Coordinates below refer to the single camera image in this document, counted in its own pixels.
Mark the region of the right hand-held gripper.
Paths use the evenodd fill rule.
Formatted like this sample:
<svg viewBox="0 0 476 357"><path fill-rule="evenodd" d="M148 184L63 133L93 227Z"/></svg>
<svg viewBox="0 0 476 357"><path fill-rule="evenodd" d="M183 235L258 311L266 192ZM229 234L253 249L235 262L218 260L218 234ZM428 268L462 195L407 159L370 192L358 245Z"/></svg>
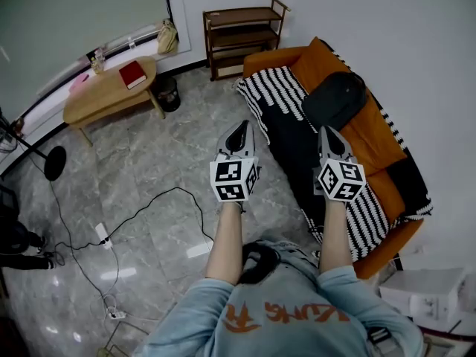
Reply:
<svg viewBox="0 0 476 357"><path fill-rule="evenodd" d="M324 165L313 170L315 196L352 202L366 186L362 165L336 159L354 159L350 143L331 126L322 126L318 133L318 149Z"/></svg>

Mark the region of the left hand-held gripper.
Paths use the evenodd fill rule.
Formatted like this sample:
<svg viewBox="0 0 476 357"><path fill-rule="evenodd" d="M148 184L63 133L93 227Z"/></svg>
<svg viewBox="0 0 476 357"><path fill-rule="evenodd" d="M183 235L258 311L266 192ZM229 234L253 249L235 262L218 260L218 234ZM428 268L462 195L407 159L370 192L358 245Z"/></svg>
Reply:
<svg viewBox="0 0 476 357"><path fill-rule="evenodd" d="M230 127L219 138L216 152L215 160L210 162L210 185L217 200L248 201L260 178L251 123L244 120Z"/></svg>

